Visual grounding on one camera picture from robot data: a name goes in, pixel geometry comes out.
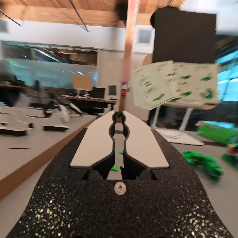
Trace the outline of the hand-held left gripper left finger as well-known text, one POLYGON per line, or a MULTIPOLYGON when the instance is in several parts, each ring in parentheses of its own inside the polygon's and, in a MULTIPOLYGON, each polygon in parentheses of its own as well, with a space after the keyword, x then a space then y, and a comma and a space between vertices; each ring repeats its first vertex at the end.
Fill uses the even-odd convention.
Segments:
POLYGON ((95 120, 87 128, 70 167, 98 171, 103 179, 107 179, 115 164, 115 123, 115 111, 95 120))

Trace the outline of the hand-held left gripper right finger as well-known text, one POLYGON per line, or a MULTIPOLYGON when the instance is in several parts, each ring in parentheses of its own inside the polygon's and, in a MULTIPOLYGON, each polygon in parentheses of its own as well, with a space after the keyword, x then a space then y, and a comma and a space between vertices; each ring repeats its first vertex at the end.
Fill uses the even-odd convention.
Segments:
POLYGON ((169 163, 150 127, 127 111, 122 112, 122 124, 123 179, 156 179, 153 170, 168 169, 169 163))

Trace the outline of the wooden background desk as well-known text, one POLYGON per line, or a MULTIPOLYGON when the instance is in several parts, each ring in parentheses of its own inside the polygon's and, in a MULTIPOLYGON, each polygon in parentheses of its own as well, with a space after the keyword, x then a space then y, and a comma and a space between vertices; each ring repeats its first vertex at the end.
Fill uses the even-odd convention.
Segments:
POLYGON ((100 99, 91 97, 74 97, 67 95, 56 95, 57 98, 68 100, 70 103, 77 106, 82 112, 90 115, 99 115, 109 108, 110 111, 114 109, 119 100, 116 99, 100 99))

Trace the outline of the white book stand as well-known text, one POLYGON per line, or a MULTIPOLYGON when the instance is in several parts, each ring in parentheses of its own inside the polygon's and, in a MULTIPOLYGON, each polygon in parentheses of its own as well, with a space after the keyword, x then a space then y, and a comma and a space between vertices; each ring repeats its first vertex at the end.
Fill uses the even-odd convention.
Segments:
MULTIPOLYGON (((209 105, 214 108, 219 104, 217 81, 221 71, 220 64, 195 64, 178 62, 173 63, 175 75, 175 89, 178 98, 166 101, 162 104, 175 108, 186 108, 179 130, 158 129, 168 142, 188 145, 204 145, 203 142, 192 138, 185 133, 193 109, 209 110, 209 105)), ((156 106, 152 126, 156 126, 161 105, 156 106)))

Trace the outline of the white and black device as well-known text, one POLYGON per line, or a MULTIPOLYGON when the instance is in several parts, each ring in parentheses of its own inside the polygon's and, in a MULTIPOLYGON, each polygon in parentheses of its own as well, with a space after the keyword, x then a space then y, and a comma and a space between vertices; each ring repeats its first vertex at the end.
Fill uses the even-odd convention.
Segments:
POLYGON ((51 117, 43 125, 44 131, 56 131, 56 132, 65 132, 69 129, 69 126, 65 123, 70 122, 70 116, 68 114, 67 108, 59 104, 59 112, 53 112, 51 117))
POLYGON ((35 127, 31 117, 25 115, 22 109, 15 112, 0 114, 0 134, 21 137, 28 135, 29 129, 35 127))

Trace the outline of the black computer monitor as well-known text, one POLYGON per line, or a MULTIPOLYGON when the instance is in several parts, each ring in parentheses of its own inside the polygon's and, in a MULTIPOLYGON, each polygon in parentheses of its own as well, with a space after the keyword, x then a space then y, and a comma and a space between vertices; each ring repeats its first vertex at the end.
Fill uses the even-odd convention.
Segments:
POLYGON ((90 97, 97 99, 104 99, 105 88, 93 87, 93 90, 90 91, 90 97))

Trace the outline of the grey table with wooden edge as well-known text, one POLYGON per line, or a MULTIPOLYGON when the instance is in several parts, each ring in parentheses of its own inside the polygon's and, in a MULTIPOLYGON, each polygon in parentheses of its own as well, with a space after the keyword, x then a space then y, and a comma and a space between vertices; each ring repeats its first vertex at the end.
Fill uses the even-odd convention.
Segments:
POLYGON ((6 121, 9 113, 22 110, 34 128, 29 129, 29 135, 0 135, 0 200, 10 194, 34 172, 52 159, 67 143, 82 129, 87 128, 97 117, 76 114, 70 116, 66 123, 69 129, 65 132, 44 131, 43 125, 47 118, 43 110, 0 107, 0 120, 6 121))

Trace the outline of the green brick build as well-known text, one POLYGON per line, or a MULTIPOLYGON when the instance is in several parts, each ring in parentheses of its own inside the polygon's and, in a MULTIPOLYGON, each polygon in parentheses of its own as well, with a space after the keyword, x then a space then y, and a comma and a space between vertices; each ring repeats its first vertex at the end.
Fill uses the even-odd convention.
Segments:
POLYGON ((201 168, 209 179, 220 181, 224 171, 213 157, 192 151, 183 151, 182 154, 191 166, 201 168))

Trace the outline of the brick building instruction booklet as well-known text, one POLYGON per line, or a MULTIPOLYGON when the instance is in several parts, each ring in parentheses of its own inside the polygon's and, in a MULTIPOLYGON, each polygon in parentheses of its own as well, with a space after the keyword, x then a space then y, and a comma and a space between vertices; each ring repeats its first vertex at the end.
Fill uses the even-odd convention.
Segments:
POLYGON ((136 107, 152 110, 171 100, 218 104, 218 64, 157 62, 134 70, 131 84, 136 107))

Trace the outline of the green toy brick box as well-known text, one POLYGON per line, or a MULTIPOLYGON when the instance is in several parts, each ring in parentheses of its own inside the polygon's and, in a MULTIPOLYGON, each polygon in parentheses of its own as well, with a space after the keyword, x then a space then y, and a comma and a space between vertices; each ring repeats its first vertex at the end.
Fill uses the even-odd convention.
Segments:
POLYGON ((224 145, 238 144, 238 126, 233 123, 199 121, 195 126, 200 136, 224 145))

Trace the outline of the dark brick build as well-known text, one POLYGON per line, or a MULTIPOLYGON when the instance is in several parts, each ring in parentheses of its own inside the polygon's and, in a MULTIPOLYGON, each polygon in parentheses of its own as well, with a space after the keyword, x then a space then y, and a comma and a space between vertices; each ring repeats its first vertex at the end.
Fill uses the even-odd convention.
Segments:
POLYGON ((238 144, 228 144, 227 151, 222 155, 222 160, 232 165, 236 169, 238 168, 238 144))

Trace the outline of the wooden post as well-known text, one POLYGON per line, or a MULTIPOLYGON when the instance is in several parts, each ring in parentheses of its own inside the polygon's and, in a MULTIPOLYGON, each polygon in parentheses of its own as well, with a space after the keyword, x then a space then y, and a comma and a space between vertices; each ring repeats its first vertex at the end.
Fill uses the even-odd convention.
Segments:
POLYGON ((126 26, 121 81, 129 82, 132 70, 132 47, 138 19, 140 0, 119 0, 116 7, 119 19, 123 21, 124 25, 126 26))

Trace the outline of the white wall vent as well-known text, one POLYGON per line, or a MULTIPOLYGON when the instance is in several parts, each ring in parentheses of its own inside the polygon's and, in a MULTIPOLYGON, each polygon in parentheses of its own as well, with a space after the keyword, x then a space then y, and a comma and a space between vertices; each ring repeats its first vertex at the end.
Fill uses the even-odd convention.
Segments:
POLYGON ((137 44, 139 45, 149 45, 151 43, 152 30, 139 29, 137 44))

